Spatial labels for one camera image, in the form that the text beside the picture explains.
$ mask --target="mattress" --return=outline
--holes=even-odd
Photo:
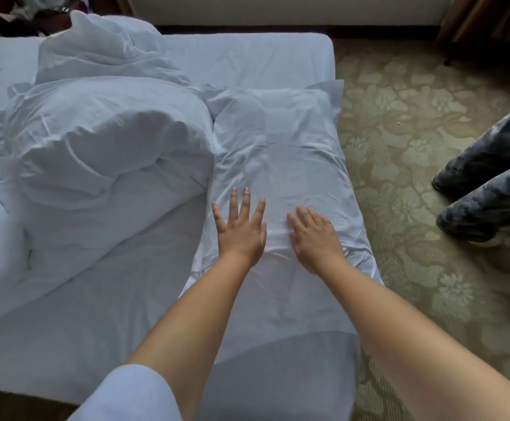
[[[334,79],[318,34],[164,36],[195,84],[305,87]],[[0,38],[7,86],[35,74],[39,39]],[[0,318],[0,390],[83,402],[177,299],[202,232],[205,197],[176,208],[70,282]],[[284,339],[216,364],[198,419],[348,419],[360,345],[330,332]]]

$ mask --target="wall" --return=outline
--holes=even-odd
[[[130,0],[154,25],[440,25],[450,0]]]

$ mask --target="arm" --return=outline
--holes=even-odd
[[[510,420],[510,381],[346,261],[329,220],[288,214],[301,264],[325,282],[417,420]]]
[[[237,190],[230,198],[228,224],[218,206],[212,212],[218,231],[219,260],[157,322],[125,362],[158,372],[169,384],[183,420],[192,420],[247,272],[259,261],[267,238],[261,199],[249,220],[250,192],[237,214]]]

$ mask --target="camouflage pants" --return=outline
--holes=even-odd
[[[451,160],[432,184],[459,198],[438,215],[444,232],[485,242],[510,225],[510,114]]]

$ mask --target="hand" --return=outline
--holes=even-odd
[[[327,217],[302,206],[296,207],[296,214],[288,213],[286,219],[293,229],[290,236],[293,250],[303,267],[321,276],[323,266],[331,260],[346,261],[335,228]]]
[[[233,255],[240,257],[255,266],[263,255],[264,245],[267,242],[267,224],[263,221],[265,200],[261,198],[257,209],[249,220],[251,209],[251,192],[246,187],[241,201],[241,211],[237,214],[237,189],[233,188],[230,198],[230,217],[226,222],[222,217],[218,205],[212,203],[212,213],[218,231],[219,256]]]

